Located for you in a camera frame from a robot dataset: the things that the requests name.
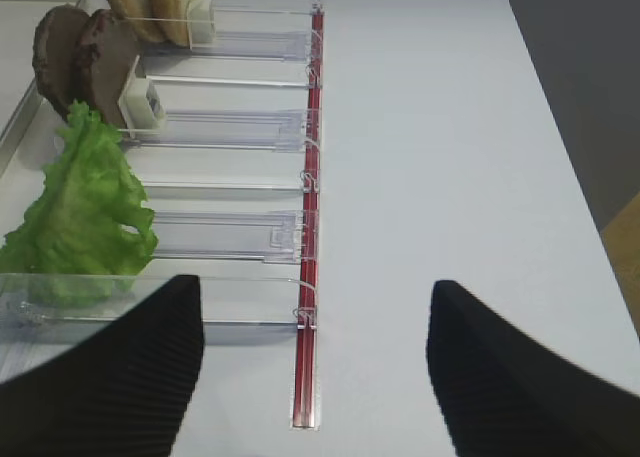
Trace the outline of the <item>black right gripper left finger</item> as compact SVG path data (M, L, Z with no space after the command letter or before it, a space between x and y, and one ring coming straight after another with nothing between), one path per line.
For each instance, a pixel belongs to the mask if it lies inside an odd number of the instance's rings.
M168 456L201 371L201 285L177 275L1 386L4 456Z

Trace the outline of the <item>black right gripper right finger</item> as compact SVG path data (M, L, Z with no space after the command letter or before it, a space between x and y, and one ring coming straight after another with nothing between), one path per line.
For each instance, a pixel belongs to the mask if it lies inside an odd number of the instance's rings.
M433 286L426 361L459 456L636 456L639 398L532 339L453 280Z

